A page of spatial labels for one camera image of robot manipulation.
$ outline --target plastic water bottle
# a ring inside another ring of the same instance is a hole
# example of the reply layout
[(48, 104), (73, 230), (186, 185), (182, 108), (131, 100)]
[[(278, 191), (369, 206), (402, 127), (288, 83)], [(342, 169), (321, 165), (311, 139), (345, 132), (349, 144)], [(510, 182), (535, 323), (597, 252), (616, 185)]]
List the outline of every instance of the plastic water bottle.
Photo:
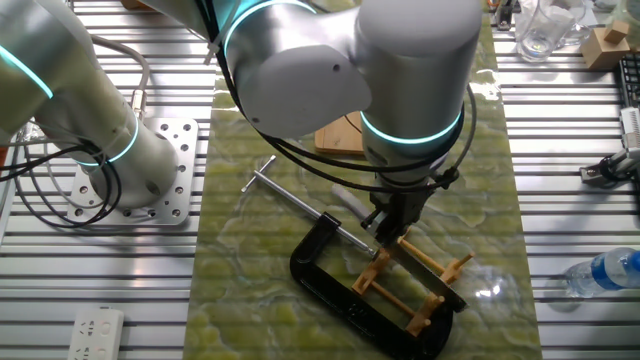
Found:
[(618, 248), (565, 272), (567, 293), (590, 298), (605, 291), (640, 288), (640, 251)]

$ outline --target black c-clamp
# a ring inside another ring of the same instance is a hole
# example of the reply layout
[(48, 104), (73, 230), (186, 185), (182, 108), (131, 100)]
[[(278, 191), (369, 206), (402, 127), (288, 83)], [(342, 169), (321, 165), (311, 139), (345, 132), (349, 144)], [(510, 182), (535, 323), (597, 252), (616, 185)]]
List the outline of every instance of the black c-clamp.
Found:
[(293, 279), (392, 358), (435, 359), (449, 339), (453, 310), (447, 304), (440, 306), (430, 318), (431, 325), (425, 327), (418, 337), (380, 314), (358, 294), (315, 264), (340, 225), (340, 221), (327, 213), (317, 220), (291, 255), (289, 266)]

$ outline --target green marble surface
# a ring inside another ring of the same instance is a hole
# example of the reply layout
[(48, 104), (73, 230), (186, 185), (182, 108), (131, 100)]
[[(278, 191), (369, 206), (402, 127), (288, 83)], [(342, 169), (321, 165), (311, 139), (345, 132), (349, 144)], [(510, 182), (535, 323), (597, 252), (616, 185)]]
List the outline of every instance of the green marble surface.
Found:
[[(353, 6), (348, 0), (320, 3), (332, 10)], [(471, 250), (477, 253), (454, 286), (470, 307), (455, 316), (450, 340), (439, 357), (443, 360), (541, 358), (496, 69), (485, 21), (472, 70), (479, 112), (476, 139), (460, 180), (429, 200), (408, 238), (442, 263)], [(313, 222), (262, 184), (240, 193), (252, 170), (274, 150), (238, 113), (222, 78), (216, 89), (184, 358), (386, 359), (291, 279), (289, 256)], [(313, 137), (301, 143), (312, 149)], [(458, 142), (451, 158), (462, 144)], [(373, 180), (367, 173), (322, 168), (352, 181)], [(330, 194), (331, 183), (282, 157), (268, 176), (375, 246)], [(356, 195), (366, 203), (368, 194)], [(336, 240), (321, 265), (350, 286), (369, 260)], [(415, 309), (427, 293), (398, 265), (389, 266), (379, 282)], [(366, 299), (399, 325), (408, 323), (406, 315), (375, 293), (367, 293)]]

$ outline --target black cable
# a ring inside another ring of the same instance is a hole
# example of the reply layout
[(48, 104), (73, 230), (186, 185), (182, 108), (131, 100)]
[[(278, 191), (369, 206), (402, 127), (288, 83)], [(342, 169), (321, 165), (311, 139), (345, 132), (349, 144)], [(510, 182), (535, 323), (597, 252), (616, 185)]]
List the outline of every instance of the black cable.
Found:
[(348, 115), (345, 115), (345, 116), (344, 116), (344, 118), (347, 120), (347, 122), (348, 122), (349, 124), (351, 124), (351, 126), (352, 126), (354, 129), (356, 129), (356, 131), (357, 131), (357, 132), (359, 132), (360, 134), (362, 134), (362, 130), (360, 130), (360, 128), (358, 128), (358, 127), (356, 126), (356, 124), (354, 124), (354, 123), (352, 123), (352, 122), (351, 122), (351, 119), (349, 119), (349, 116), (348, 116)]
[[(79, 149), (78, 151), (84, 151), (90, 155), (92, 154), (96, 154), (99, 152), (99, 149), (97, 149), (96, 151), (94, 150), (89, 150), (87, 147), (82, 146), (82, 149)], [(25, 156), (28, 158), (29, 157), (29, 152), (28, 149), (25, 147)], [(107, 161), (104, 158), (99, 158), (99, 157), (94, 157), (94, 159), (97, 162), (100, 161)], [(14, 162), (17, 160), (17, 151), (14, 153)], [(58, 216), (60, 219), (64, 220), (65, 222), (68, 222), (71, 225), (67, 225), (67, 224), (57, 224), (54, 222), (51, 222), (49, 220), (47, 220), (46, 218), (44, 218), (42, 215), (40, 215), (37, 211), (35, 211), (35, 209), (31, 206), (31, 204), (27, 201), (24, 192), (22, 190), (22, 186), (20, 184), (20, 181), (18, 179), (18, 177), (14, 178), (14, 181), (16, 183), (16, 190), (18, 192), (18, 196), (20, 197), (20, 199), (22, 200), (22, 202), (24, 203), (24, 205), (27, 207), (27, 209), (29, 210), (29, 212), (31, 212), (32, 215), (34, 215), (36, 218), (38, 218), (40, 221), (44, 222), (45, 224), (52, 226), (52, 227), (56, 227), (56, 228), (64, 228), (64, 229), (75, 229), (75, 228), (80, 228), (80, 227), (84, 227), (87, 225), (91, 225), (94, 224), (102, 219), (104, 219), (106, 216), (108, 216), (111, 212), (113, 212), (116, 208), (116, 206), (118, 205), (118, 203), (120, 202), (120, 198), (122, 196), (122, 183), (120, 181), (120, 177), (118, 176), (118, 173), (116, 172), (115, 168), (113, 167), (113, 165), (111, 163), (109, 163), (108, 161), (104, 164), (105, 166), (101, 167), (102, 173), (105, 176), (105, 181), (106, 181), (106, 200), (103, 204), (103, 206), (101, 207), (101, 209), (98, 211), (98, 213), (96, 213), (96, 215), (94, 215), (91, 219), (85, 221), (85, 222), (76, 222), (73, 220), (70, 220), (66, 217), (64, 217), (62, 214), (60, 214), (57, 210), (55, 210), (55, 208), (51, 205), (51, 203), (49, 203), (49, 201), (46, 199), (46, 197), (44, 196), (44, 193), (42, 192), (42, 189), (40, 188), (40, 186), (38, 185), (38, 182), (35, 179), (35, 176), (33, 174), (33, 168), (28, 169), (27, 171), (29, 171), (31, 179), (33, 181), (34, 187), (36, 189), (36, 192), (38, 193), (38, 195), (42, 198), (43, 202), (47, 205), (47, 207), (56, 215)], [(111, 198), (112, 195), (112, 183), (111, 183), (111, 179), (109, 176), (109, 173), (107, 172), (107, 169), (109, 169), (115, 180), (116, 180), (116, 185), (117, 185), (117, 193), (116, 193), (116, 199), (113, 203), (113, 205), (111, 206), (111, 208), (109, 210), (106, 210), (106, 207), (108, 206), (109, 203), (109, 199)]]
[(34, 168), (46, 163), (47, 161), (49, 161), (51, 159), (55, 159), (57, 157), (60, 157), (62, 155), (65, 155), (65, 154), (68, 154), (68, 153), (71, 153), (71, 152), (83, 151), (82, 149), (84, 149), (84, 147), (82, 145), (73, 146), (73, 147), (70, 147), (70, 148), (67, 148), (67, 149), (64, 149), (64, 150), (60, 150), (60, 151), (58, 151), (58, 152), (56, 152), (54, 154), (51, 154), (51, 155), (46, 156), (46, 157), (43, 157), (43, 158), (41, 158), (39, 160), (29, 161), (29, 162), (25, 162), (25, 163), (17, 164), (17, 165), (2, 166), (2, 167), (0, 167), (0, 171), (11, 170), (11, 173), (9, 175), (7, 175), (7, 176), (0, 177), (0, 182), (11, 180), (11, 179), (15, 179), (18, 176), (26, 173), (30, 169), (34, 169)]
[(433, 191), (433, 190), (435, 190), (437, 188), (440, 188), (440, 187), (445, 187), (446, 188), (446, 187), (448, 187), (449, 185), (451, 185), (454, 181), (456, 181), (458, 179), (458, 177), (459, 177), (458, 166), (462, 163), (462, 160), (464, 160), (464, 157), (467, 155), (468, 150), (471, 147), (471, 143), (473, 142), (473, 138), (475, 136), (475, 129), (476, 129), (477, 121), (478, 121), (478, 109), (477, 109), (475, 96), (473, 94), (471, 86), (467, 86), (467, 91), (469, 92), (469, 97), (471, 98), (470, 103), (471, 103), (471, 117), (472, 117), (472, 119), (471, 119), (472, 128), (471, 129), (472, 130), (471, 130), (471, 132), (469, 134), (469, 138), (467, 139), (467, 143), (465, 145), (465, 149), (463, 150), (463, 152), (460, 154), (460, 157), (456, 161), (456, 165), (454, 165), (451, 168), (449, 168), (448, 170), (446, 170), (444, 172), (443, 176), (439, 177), (440, 181), (438, 181), (438, 182), (436, 182), (434, 184), (430, 184), (430, 185), (417, 186), (417, 187), (404, 188), (404, 189), (388, 189), (388, 188), (383, 188), (383, 187), (356, 184), (356, 183), (353, 183), (353, 182), (350, 182), (350, 181), (346, 181), (346, 180), (340, 179), (340, 178), (335, 177), (333, 175), (329, 175), (326, 172), (324, 172), (322, 170), (319, 170), (319, 169), (317, 169), (317, 168), (305, 163), (301, 159), (297, 158), (296, 156), (294, 156), (293, 154), (291, 154), (290, 152), (285, 150), (284, 147), (283, 147), (283, 144), (280, 143), (280, 142), (284, 142), (281, 139), (275, 139), (275, 138), (269, 137), (267, 135), (264, 135), (262, 133), (260, 133), (260, 135), (274, 149), (276, 149), (277, 151), (282, 153), (282, 155), (284, 155), (286, 158), (288, 158), (289, 160), (294, 162), (296, 165), (306, 169), (307, 171), (311, 172), (312, 174), (315, 174), (317, 176), (320, 176), (320, 177), (322, 177), (322, 178), (324, 178), (326, 180), (335, 182), (335, 183), (340, 184), (342, 186), (346, 186), (346, 187), (349, 187), (349, 188), (352, 188), (352, 189), (356, 189), (356, 190), (369, 191), (369, 192), (381, 192), (381, 193), (412, 193), (412, 192), (422, 192), (422, 191)]
[(279, 144), (274, 143), (272, 139), (267, 138), (267, 137), (264, 137), (264, 139), (271, 146), (273, 146), (276, 150), (281, 152), (282, 155), (284, 155), (286, 158), (291, 160), (296, 165), (302, 167), (303, 169), (309, 171), (310, 173), (315, 174), (317, 176), (320, 176), (323, 179), (335, 182), (336, 184), (340, 184), (342, 186), (346, 186), (348, 188), (352, 188), (352, 189), (356, 189), (356, 190), (362, 190), (362, 191), (368, 191), (368, 192), (381, 192), (381, 193), (387, 193), (387, 194), (413, 193), (413, 192), (422, 192), (422, 191), (432, 191), (432, 190), (435, 190), (435, 189), (440, 188), (440, 187), (451, 185), (451, 183), (453, 183), (455, 180), (457, 180), (457, 176), (455, 176), (453, 178), (446, 179), (444, 181), (437, 182), (435, 184), (430, 184), (430, 185), (425, 185), (425, 186), (417, 186), (417, 187), (411, 187), (411, 188), (404, 188), (404, 189), (389, 189), (389, 188), (378, 187), (378, 186), (368, 186), (368, 185), (356, 184), (356, 183), (353, 183), (353, 182), (350, 182), (350, 181), (335, 177), (333, 175), (329, 175), (329, 174), (325, 173), (324, 171), (319, 170), (319, 169), (317, 169), (317, 168), (305, 163), (304, 161), (300, 160), (299, 158), (295, 157), (293, 154), (291, 154), (287, 150), (285, 150), (282, 147), (280, 147)]
[[(30, 159), (31, 155), (29, 154), (29, 148), (28, 147), (24, 147), (24, 154), (25, 154), (25, 158), (27, 160)], [(101, 160), (101, 165), (102, 165), (102, 169), (104, 169), (104, 158), (102, 158)], [(86, 226), (89, 225), (95, 221), (101, 220), (104, 218), (103, 213), (106, 212), (106, 208), (107, 208), (107, 203), (108, 201), (111, 199), (111, 195), (112, 195), (112, 184), (111, 184), (111, 179), (109, 178), (108, 174), (106, 172), (103, 171), (103, 174), (105, 175), (106, 179), (106, 185), (107, 185), (107, 191), (106, 191), (106, 196), (105, 198), (107, 199), (107, 201), (103, 202), (102, 207), (100, 208), (100, 210), (98, 211), (98, 213), (91, 218), (89, 221), (87, 222), (76, 222), (73, 220), (70, 220), (69, 218), (63, 216), (62, 214), (60, 214), (52, 205), (51, 203), (49, 203), (49, 201), (47, 200), (46, 196), (44, 195), (44, 193), (42, 192), (42, 189), (40, 188), (40, 185), (38, 184), (38, 181), (35, 177), (35, 174), (33, 172), (33, 169), (29, 170), (29, 177), (31, 178), (31, 181), (33, 182), (33, 187), (36, 189), (36, 192), (38, 193), (38, 195), (40, 196), (40, 198), (42, 199), (42, 201), (44, 202), (44, 204), (49, 208), (49, 210), (51, 210), (51, 212), (53, 212), (58, 218), (60, 218), (63, 221), (66, 221), (70, 224), (76, 225), (78, 227), (80, 226)]]
[(17, 170), (17, 169), (22, 169), (25, 167), (36, 167), (36, 166), (40, 166), (44, 163), (46, 163), (47, 161), (51, 160), (51, 159), (55, 159), (58, 158), (62, 155), (71, 153), (71, 152), (76, 152), (76, 151), (82, 151), (82, 149), (84, 149), (85, 147), (83, 145), (76, 145), (70, 148), (66, 148), (64, 150), (60, 150), (56, 153), (53, 153), (49, 156), (40, 158), (38, 160), (34, 160), (34, 161), (29, 161), (29, 162), (24, 162), (22, 164), (15, 164), (15, 165), (5, 165), (5, 166), (0, 166), (0, 171), (7, 171), (7, 170)]

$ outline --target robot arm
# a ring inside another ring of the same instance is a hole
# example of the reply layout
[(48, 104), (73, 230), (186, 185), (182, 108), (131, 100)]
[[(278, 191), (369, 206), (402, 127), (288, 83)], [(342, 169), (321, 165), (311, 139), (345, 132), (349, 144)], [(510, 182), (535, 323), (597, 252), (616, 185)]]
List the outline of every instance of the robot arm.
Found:
[[(169, 9), (171, 0), (143, 2), (185, 19)], [(231, 15), (232, 4), (213, 1), (232, 19), (221, 55), (237, 105), (258, 131), (297, 137), (360, 110), (370, 163), (424, 163), (377, 174), (379, 185), (398, 194), (372, 193), (377, 211), (370, 230), (383, 244), (395, 241), (432, 194), (402, 191), (427, 184), (460, 134), (482, 23), (479, 2), (366, 0), (322, 15), (297, 0), (244, 1)], [(197, 18), (197, 6), (189, 6), (189, 18)], [(216, 17), (220, 28), (224, 19)]]
[[(146, 206), (172, 186), (173, 147), (136, 119), (98, 64), (86, 29), (61, 1), (0, 1), (0, 79), (3, 142), (31, 117), (62, 149), (90, 139), (122, 181), (119, 207), (124, 209)], [(95, 160), (70, 155), (92, 174), (93, 187), (104, 198), (106, 181), (92, 171)]]

